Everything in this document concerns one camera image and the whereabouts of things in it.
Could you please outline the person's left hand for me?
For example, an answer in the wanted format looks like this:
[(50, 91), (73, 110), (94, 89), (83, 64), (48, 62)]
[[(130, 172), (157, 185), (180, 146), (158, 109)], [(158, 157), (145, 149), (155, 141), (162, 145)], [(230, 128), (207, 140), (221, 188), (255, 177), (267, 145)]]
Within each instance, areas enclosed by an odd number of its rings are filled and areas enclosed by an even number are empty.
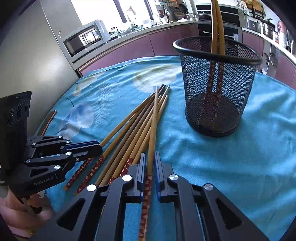
[(55, 213), (45, 195), (33, 194), (27, 203), (33, 208), (41, 208), (42, 211), (39, 214), (29, 213), (11, 190), (5, 198), (1, 198), (1, 215), (4, 221), (13, 234), (23, 238), (30, 238)]

